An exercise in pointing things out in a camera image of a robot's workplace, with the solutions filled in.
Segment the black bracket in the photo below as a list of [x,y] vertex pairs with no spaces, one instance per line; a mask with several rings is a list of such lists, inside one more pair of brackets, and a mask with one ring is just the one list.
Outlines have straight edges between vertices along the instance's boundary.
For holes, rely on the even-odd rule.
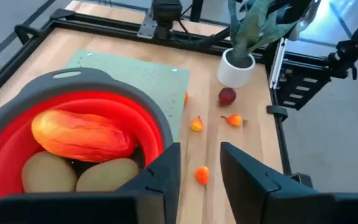
[[311,181],[311,177],[307,174],[296,173],[296,174],[290,175],[289,178],[291,178],[307,187],[313,188],[313,183]]
[[277,115],[279,118],[281,118],[282,121],[288,118],[287,109],[281,106],[266,106],[266,112],[268,114]]
[[52,15],[49,16],[51,19],[61,19],[65,18],[68,19],[70,16],[74,16],[75,11],[67,10],[67,9],[56,9],[55,12],[52,13]]
[[32,35],[33,37],[40,37],[42,31],[26,25],[16,25],[15,33],[19,38],[20,42],[22,42],[22,44],[24,45],[31,38],[29,34]]

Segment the wooden tabletop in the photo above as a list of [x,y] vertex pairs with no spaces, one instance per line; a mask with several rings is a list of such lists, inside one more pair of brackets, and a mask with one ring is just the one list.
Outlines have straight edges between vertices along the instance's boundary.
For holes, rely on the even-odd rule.
[[[67,9],[79,13],[122,21],[142,23],[144,12],[111,8],[73,1]],[[189,32],[211,35],[222,27],[184,21]],[[73,30],[55,29],[0,89],[0,106],[18,94],[35,77],[63,68],[77,49],[120,55],[148,62],[187,68],[189,103],[185,107],[181,134],[181,191],[179,224],[235,223],[224,189],[219,164],[219,144],[228,141],[259,161],[282,172],[274,118],[266,113],[271,105],[264,66],[256,65],[250,82],[237,89],[235,103],[227,108],[216,106],[223,87],[216,78],[220,58],[186,50],[105,37]],[[244,128],[228,126],[220,116],[239,113],[248,120]],[[200,116],[204,130],[190,131],[190,121]],[[209,184],[201,186],[194,178],[195,169],[208,166]]]

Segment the orange toy papaya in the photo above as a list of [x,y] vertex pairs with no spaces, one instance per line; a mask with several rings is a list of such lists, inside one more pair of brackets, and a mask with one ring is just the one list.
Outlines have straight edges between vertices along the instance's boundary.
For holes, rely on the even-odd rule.
[[47,110],[31,123],[34,139],[48,152],[86,162],[129,157],[135,137],[117,121],[95,114]]

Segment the plant leaf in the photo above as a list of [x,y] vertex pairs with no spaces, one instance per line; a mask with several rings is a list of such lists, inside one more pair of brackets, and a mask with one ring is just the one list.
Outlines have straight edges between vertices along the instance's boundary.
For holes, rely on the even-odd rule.
[[229,62],[237,68],[241,68],[242,62],[248,57],[249,54],[247,48],[248,43],[246,39],[239,41],[236,46],[233,46],[232,60]]
[[230,13],[230,40],[231,40],[231,44],[232,46],[237,45],[237,41],[236,41],[236,34],[239,32],[240,29],[240,22],[237,18],[237,8],[236,8],[236,0],[228,0],[227,1],[227,6],[229,8],[229,13]]
[[274,26],[276,25],[276,21],[277,21],[277,11],[270,13],[270,15],[268,15],[268,18],[265,21],[264,26],[262,27],[262,33],[266,32],[266,30],[270,30],[273,29]]
[[269,5],[274,0],[256,0],[247,12],[246,17],[241,23],[236,41],[246,38],[248,45],[254,45],[259,41],[260,32],[265,24]]
[[290,31],[297,22],[298,21],[292,22],[290,24],[279,24],[276,25],[273,29],[266,30],[266,33],[264,33],[263,36],[260,37],[260,40],[255,45],[249,47],[248,50],[252,52],[265,44],[275,42],[276,40],[282,38],[285,34],[287,34],[288,31]]

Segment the brown kiwi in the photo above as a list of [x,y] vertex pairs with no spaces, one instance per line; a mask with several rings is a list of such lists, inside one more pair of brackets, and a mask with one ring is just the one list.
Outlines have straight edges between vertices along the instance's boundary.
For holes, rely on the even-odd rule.
[[72,192],[77,177],[67,162],[49,152],[38,152],[22,169],[24,192]]
[[139,173],[131,159],[113,159],[86,170],[78,179],[78,192],[113,192]]

